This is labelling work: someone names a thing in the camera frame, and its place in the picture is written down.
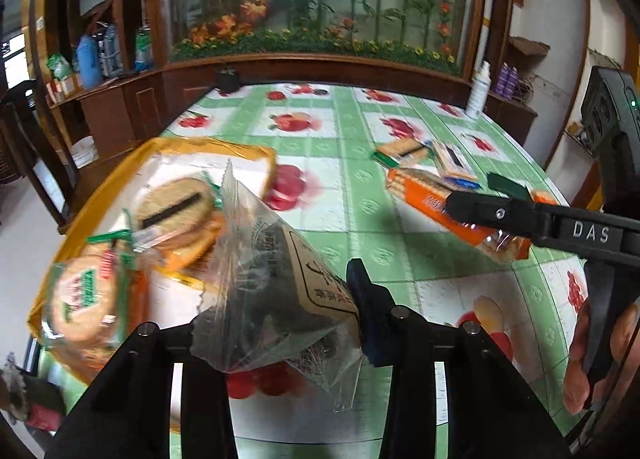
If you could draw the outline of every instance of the finger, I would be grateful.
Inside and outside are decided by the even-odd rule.
[[[582,363],[569,360],[564,374],[564,392],[562,402],[570,414],[577,414],[582,410],[584,402],[589,397],[589,380],[582,370]]]
[[[638,306],[631,304],[625,309],[622,315],[616,320],[616,324],[611,331],[611,354],[616,362],[620,363],[625,355],[626,348],[631,340],[631,336],[636,329],[638,321]]]
[[[582,361],[587,352],[587,339],[589,336],[590,310],[585,303],[578,313],[578,322],[575,325],[574,339],[569,346],[569,359]]]

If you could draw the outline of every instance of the blue thermos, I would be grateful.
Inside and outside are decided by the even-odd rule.
[[[78,49],[78,67],[80,68],[80,83],[84,89],[92,89],[102,82],[100,58],[98,58],[98,44],[91,37],[84,35],[80,39]]]

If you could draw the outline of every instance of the wooden chair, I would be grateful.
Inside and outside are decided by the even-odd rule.
[[[38,117],[25,96],[33,91]],[[0,130],[21,174],[26,175],[47,210],[65,233],[74,216],[81,210],[95,189],[127,155],[126,150],[106,160],[98,160],[78,169],[65,144],[60,129],[47,106],[44,90],[35,80],[25,80],[9,89],[0,100]],[[34,171],[35,161],[42,161],[48,172],[45,182]],[[59,208],[60,193],[63,204]]]

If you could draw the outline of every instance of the metal bolt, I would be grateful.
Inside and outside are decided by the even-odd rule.
[[[140,336],[149,336],[156,330],[156,324],[153,322],[144,322],[138,326],[138,334]]]
[[[391,308],[391,316],[394,318],[398,318],[399,320],[403,320],[404,318],[409,318],[411,311],[409,311],[408,307],[404,305],[394,305]]]
[[[478,334],[480,332],[480,324],[478,322],[473,322],[472,320],[464,322],[462,327],[469,334]]]

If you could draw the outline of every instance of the floor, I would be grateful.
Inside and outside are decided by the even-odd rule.
[[[0,222],[0,363],[12,351],[22,363],[29,338],[27,315],[63,237],[25,178],[0,186]],[[43,456],[24,425],[14,430],[37,457]]]

